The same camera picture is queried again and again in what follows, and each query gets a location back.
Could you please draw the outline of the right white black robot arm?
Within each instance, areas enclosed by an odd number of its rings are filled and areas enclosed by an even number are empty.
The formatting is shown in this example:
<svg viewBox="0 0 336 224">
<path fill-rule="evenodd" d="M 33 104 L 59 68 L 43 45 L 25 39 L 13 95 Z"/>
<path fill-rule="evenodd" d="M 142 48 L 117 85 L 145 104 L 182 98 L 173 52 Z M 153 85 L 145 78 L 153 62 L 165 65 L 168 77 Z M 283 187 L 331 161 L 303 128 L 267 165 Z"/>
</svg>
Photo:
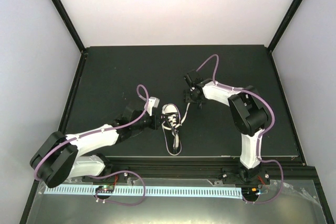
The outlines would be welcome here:
<svg viewBox="0 0 336 224">
<path fill-rule="evenodd" d="M 238 177 L 244 184 L 252 183 L 261 170 L 263 135 L 275 123 L 273 110 L 253 86 L 229 87 L 218 81 L 191 77 L 189 74 L 184 79 L 190 88 L 184 91 L 185 102 L 201 105 L 205 100 L 213 100 L 229 106 L 242 140 Z"/>
</svg>

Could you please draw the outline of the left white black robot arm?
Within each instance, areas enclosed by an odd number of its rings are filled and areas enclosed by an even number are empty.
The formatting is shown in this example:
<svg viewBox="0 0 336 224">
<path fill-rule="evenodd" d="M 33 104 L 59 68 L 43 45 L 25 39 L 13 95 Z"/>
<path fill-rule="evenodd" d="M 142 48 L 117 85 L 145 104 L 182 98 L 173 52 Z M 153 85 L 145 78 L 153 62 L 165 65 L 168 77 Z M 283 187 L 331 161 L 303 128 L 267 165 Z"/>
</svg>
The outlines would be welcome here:
<svg viewBox="0 0 336 224">
<path fill-rule="evenodd" d="M 74 177 L 93 176 L 108 181 L 113 169 L 107 159 L 96 151 L 119 144 L 132 137 L 134 131 L 157 130 L 166 116 L 155 106 L 136 109 L 128 105 L 111 124 L 97 129 L 64 135 L 53 132 L 31 158 L 29 164 L 36 180 L 54 188 Z"/>
</svg>

